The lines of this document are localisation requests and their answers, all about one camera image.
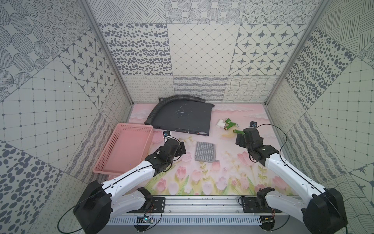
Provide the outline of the grey striped dishcloth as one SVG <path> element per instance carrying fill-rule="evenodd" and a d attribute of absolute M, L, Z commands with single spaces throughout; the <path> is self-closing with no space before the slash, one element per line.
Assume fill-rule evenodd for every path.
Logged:
<path fill-rule="evenodd" d="M 216 146 L 209 142 L 197 142 L 195 160 L 213 163 L 216 161 Z"/>

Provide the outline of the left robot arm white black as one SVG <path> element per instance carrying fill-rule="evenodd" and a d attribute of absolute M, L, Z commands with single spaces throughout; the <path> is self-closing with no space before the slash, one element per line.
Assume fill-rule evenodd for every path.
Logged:
<path fill-rule="evenodd" d="M 175 157 L 185 153 L 185 144 L 170 136 L 163 146 L 128 172 L 103 183 L 95 180 L 88 184 L 73 208 L 83 232 L 97 234 L 110 219 L 150 203 L 151 193 L 138 185 L 164 172 Z"/>

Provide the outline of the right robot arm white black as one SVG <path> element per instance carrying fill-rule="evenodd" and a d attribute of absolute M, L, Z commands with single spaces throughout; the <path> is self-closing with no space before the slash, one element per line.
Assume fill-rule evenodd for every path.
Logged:
<path fill-rule="evenodd" d="M 255 199 L 240 197 L 239 203 L 244 212 L 254 209 L 272 213 L 272 217 L 262 220 L 262 229 L 267 232 L 274 230 L 276 211 L 298 219 L 312 234 L 334 234 L 347 229 L 343 196 L 338 190 L 316 183 L 284 159 L 280 150 L 265 145 L 257 128 L 234 130 L 234 133 L 237 135 L 236 145 L 247 149 L 250 160 L 273 171 L 300 197 L 285 196 L 272 187 L 260 189 Z"/>

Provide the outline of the green yellow toy piece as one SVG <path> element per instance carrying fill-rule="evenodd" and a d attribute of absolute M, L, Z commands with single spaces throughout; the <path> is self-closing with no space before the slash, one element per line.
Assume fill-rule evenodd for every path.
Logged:
<path fill-rule="evenodd" d="M 243 136 L 244 132 L 240 131 L 240 130 L 237 130 L 237 129 L 229 129 L 229 130 L 225 131 L 224 134 L 221 134 L 221 137 L 223 137 L 223 138 L 234 138 L 234 137 L 237 137 L 238 135 Z"/>

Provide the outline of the green white toy spray gun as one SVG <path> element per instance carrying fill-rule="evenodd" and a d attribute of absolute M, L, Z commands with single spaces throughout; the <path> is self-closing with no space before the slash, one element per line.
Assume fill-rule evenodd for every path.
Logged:
<path fill-rule="evenodd" d="M 234 123 L 231 121 L 231 119 L 226 119 L 225 121 L 222 120 L 222 119 L 219 119 L 217 124 L 216 124 L 216 127 L 217 128 L 223 128 L 224 130 L 228 130 L 232 127 L 239 127 L 237 123 Z"/>

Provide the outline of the pink plastic basket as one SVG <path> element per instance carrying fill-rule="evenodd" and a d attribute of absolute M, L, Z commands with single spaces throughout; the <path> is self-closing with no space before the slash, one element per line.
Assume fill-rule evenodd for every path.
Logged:
<path fill-rule="evenodd" d="M 146 158 L 152 139 L 153 127 L 150 125 L 117 124 L 93 172 L 119 176 L 129 171 Z"/>

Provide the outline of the left small circuit board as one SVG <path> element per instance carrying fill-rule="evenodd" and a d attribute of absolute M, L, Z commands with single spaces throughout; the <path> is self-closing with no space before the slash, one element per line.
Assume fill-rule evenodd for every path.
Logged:
<path fill-rule="evenodd" d="M 144 216 L 138 216 L 137 217 L 137 224 L 153 224 L 154 219 L 151 216 L 144 215 Z"/>

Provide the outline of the small circuit board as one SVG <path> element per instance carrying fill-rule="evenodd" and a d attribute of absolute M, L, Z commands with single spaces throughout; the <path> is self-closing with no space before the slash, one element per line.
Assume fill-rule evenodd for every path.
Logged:
<path fill-rule="evenodd" d="M 153 224 L 154 219 L 151 216 L 144 215 L 144 216 L 138 216 L 137 217 L 137 224 Z"/>
<path fill-rule="evenodd" d="M 260 216 L 261 224 L 263 227 L 272 229 L 275 225 L 275 219 L 271 216 Z"/>

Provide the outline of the right small circuit board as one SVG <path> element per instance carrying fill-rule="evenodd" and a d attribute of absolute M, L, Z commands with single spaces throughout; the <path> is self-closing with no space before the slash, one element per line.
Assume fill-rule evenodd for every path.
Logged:
<path fill-rule="evenodd" d="M 275 225 L 275 219 L 271 216 L 260 216 L 261 224 L 263 227 L 272 229 Z"/>

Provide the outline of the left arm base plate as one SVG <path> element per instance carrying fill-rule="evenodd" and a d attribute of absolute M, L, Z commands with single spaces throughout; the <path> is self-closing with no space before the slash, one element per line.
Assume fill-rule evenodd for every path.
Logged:
<path fill-rule="evenodd" d="M 140 209 L 129 211 L 129 213 L 164 213 L 165 202 L 165 197 L 146 199 L 144 205 Z"/>

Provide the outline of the aluminium frame rail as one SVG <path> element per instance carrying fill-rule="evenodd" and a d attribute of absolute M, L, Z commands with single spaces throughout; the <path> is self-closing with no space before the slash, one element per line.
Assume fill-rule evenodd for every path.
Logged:
<path fill-rule="evenodd" d="M 166 216 L 273 216 L 272 213 L 244 213 L 238 203 L 240 196 L 165 196 L 165 210 L 162 215 Z M 297 197 L 288 197 L 276 193 L 267 195 L 270 198 L 268 207 L 272 210 L 280 210 L 277 215 L 290 215 L 297 218 L 302 217 L 302 209 L 306 203 Z M 140 209 L 146 199 L 140 196 L 128 195 L 115 202 L 111 218 L 121 215 L 143 215 L 145 213 L 129 213 L 132 210 Z"/>

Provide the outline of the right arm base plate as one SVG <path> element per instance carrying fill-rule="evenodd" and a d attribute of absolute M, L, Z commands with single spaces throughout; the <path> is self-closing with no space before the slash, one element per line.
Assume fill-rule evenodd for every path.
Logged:
<path fill-rule="evenodd" d="M 272 210 L 266 206 L 260 207 L 255 197 L 240 196 L 238 198 L 238 203 L 241 205 L 244 213 L 282 213 L 282 211 L 277 209 Z"/>

